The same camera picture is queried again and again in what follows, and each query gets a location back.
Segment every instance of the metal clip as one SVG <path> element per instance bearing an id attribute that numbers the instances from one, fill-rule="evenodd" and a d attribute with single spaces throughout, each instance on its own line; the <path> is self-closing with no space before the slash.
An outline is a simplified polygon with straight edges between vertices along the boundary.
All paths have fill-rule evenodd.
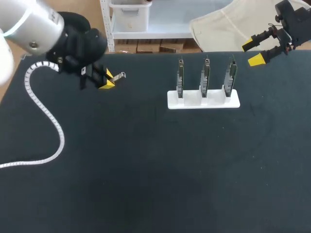
<path id="1" fill-rule="evenodd" d="M 113 77 L 111 79 L 111 81 L 115 83 L 116 81 L 120 80 L 121 78 L 126 78 L 126 74 L 124 72 L 121 72 L 117 76 Z"/>
<path id="2" fill-rule="evenodd" d="M 203 98 L 207 97 L 209 74 L 210 74 L 210 61 L 209 58 L 206 58 L 204 60 L 204 66 L 201 73 L 201 82 L 200 82 L 201 94 Z"/>
<path id="3" fill-rule="evenodd" d="M 233 89 L 233 84 L 235 81 L 235 77 L 237 75 L 238 66 L 234 59 L 234 56 L 230 59 L 230 64 L 225 74 L 225 81 L 224 81 L 224 89 L 225 89 L 225 96 L 231 97 L 231 92 Z"/>
<path id="4" fill-rule="evenodd" d="M 178 62 L 178 72 L 177 72 L 177 93 L 178 98 L 183 98 L 184 92 L 184 60 L 180 59 Z"/>

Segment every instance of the black tabletop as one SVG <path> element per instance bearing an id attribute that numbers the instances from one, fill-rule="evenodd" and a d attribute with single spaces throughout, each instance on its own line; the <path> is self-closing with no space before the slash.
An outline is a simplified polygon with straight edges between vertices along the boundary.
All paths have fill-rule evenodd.
<path id="1" fill-rule="evenodd" d="M 220 88 L 230 53 L 209 53 Z M 1 232 L 311 232 L 311 52 L 249 67 L 235 53 L 239 109 L 169 110 L 180 55 L 107 55 L 127 79 L 106 91 L 41 68 L 34 92 L 62 125 L 63 153 L 0 170 Z M 204 53 L 183 55 L 198 88 Z M 0 105 L 0 163 L 43 159 L 58 134 L 28 97 L 23 61 Z"/>

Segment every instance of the white robot arm segment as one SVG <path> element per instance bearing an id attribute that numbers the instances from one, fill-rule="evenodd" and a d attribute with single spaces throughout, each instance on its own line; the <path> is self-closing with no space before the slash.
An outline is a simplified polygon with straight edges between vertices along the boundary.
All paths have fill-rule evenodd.
<path id="1" fill-rule="evenodd" d="M 14 60 L 8 39 L 33 55 L 48 52 L 64 29 L 63 18 L 41 0 L 1 0 L 0 85 L 12 75 Z"/>

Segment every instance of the white holder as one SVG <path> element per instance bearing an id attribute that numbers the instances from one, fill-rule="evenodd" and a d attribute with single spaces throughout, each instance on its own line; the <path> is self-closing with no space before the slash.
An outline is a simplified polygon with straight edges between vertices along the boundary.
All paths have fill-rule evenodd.
<path id="1" fill-rule="evenodd" d="M 167 93 L 169 109 L 201 109 L 201 108 L 239 108 L 240 100 L 236 90 L 231 97 L 225 96 L 224 86 L 220 90 L 207 90 L 207 98 L 199 90 L 184 90 L 183 98 L 178 98 L 177 90 Z"/>

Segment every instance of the white shelving unit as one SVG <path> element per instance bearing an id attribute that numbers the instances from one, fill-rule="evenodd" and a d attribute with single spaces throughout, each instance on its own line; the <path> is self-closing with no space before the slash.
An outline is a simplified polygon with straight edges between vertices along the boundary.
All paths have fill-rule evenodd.
<path id="1" fill-rule="evenodd" d="M 219 10 L 232 2 L 232 0 L 153 0 L 148 31 L 121 32 L 114 16 L 111 21 L 105 16 L 105 12 L 109 12 L 109 0 L 100 1 L 108 45 L 110 45 L 109 51 L 114 51 L 114 39 L 192 38 L 190 32 L 192 19 Z"/>

